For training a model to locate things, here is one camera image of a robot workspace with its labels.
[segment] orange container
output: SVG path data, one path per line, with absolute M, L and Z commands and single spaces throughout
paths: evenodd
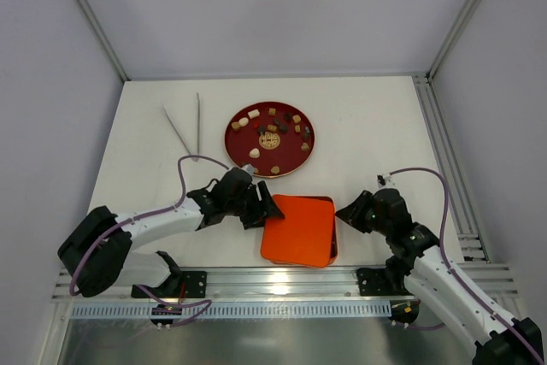
M 268 219 L 261 255 L 278 264 L 324 268 L 338 256 L 334 204 L 329 197 L 274 195 L 284 220 Z

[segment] aluminum frame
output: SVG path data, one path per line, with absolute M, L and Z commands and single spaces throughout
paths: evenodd
M 518 291 L 506 264 L 488 263 L 488 255 L 480 240 L 480 224 L 476 208 L 469 196 L 462 170 L 444 124 L 438 101 L 435 96 L 434 79 L 445 58 L 462 35 L 473 12 L 481 0 L 466 0 L 452 24 L 441 48 L 427 74 L 412 75 L 420 101 L 422 113 L 429 133 L 439 169 L 449 181 L 452 195 L 451 207 L 456 220 L 458 238 L 466 262 L 462 269 L 490 297 L 504 308 L 521 317 Z M 75 0 L 82 15 L 94 32 L 113 69 L 122 81 L 130 78 L 120 59 L 101 27 L 91 5 L 87 0 Z M 359 267 L 331 267 L 321 271 L 306 268 L 185 268 L 185 270 L 206 270 L 208 277 L 208 297 L 214 302 L 244 301 L 367 301 L 377 297 L 360 297 L 355 270 Z M 123 306 L 128 304 L 130 289 L 114 287 L 91 300 L 72 298 L 68 294 L 70 277 L 66 270 L 61 271 L 56 289 L 51 299 L 53 314 L 51 327 L 44 340 L 39 363 L 56 363 L 61 354 L 62 341 L 68 327 L 74 303 L 110 302 Z M 382 297 L 384 299 L 412 299 L 413 297 Z

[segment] white enclosure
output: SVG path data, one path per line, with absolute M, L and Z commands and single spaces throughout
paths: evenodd
M 464 0 L 88 0 L 132 79 L 427 71 Z

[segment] round red tray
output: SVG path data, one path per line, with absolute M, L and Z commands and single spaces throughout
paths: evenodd
M 254 119 L 249 119 L 249 112 L 255 109 L 260 111 L 260 115 Z M 275 109 L 275 115 L 270 115 L 268 113 L 269 109 Z M 293 119 L 290 122 L 286 121 L 284 118 L 285 113 L 301 117 L 302 120 L 298 123 L 300 132 L 295 131 Z M 234 131 L 232 123 L 243 117 L 249 119 L 249 124 Z M 274 119 L 278 119 L 281 124 L 287 126 L 287 133 L 283 134 L 278 127 L 277 132 L 266 132 L 266 134 L 261 135 L 256 128 L 256 123 L 259 127 L 274 126 Z M 304 140 L 302 136 L 305 127 L 308 127 L 310 131 L 308 140 Z M 303 143 L 308 143 L 309 151 L 302 151 Z M 308 117 L 299 109 L 285 103 L 263 102 L 245 107 L 233 116 L 226 127 L 224 144 L 228 156 L 237 166 L 242 167 L 244 164 L 252 164 L 257 170 L 255 171 L 257 177 L 274 178 L 292 173 L 308 160 L 314 150 L 315 133 Z M 260 151 L 258 158 L 249 156 L 250 151 L 253 149 Z M 271 170 L 275 166 L 279 167 L 279 174 L 272 173 Z

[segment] food piece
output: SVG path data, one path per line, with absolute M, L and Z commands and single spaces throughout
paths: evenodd
M 250 119 L 254 119 L 255 117 L 258 117 L 260 115 L 260 111 L 258 110 L 252 110 L 250 111 L 249 113 L 247 113 L 249 115 L 249 118 Z
M 260 150 L 258 150 L 258 149 L 253 149 L 253 150 L 251 150 L 250 153 L 249 153 L 249 157 L 250 157 L 250 158 L 258 158 L 258 157 L 260 157 Z

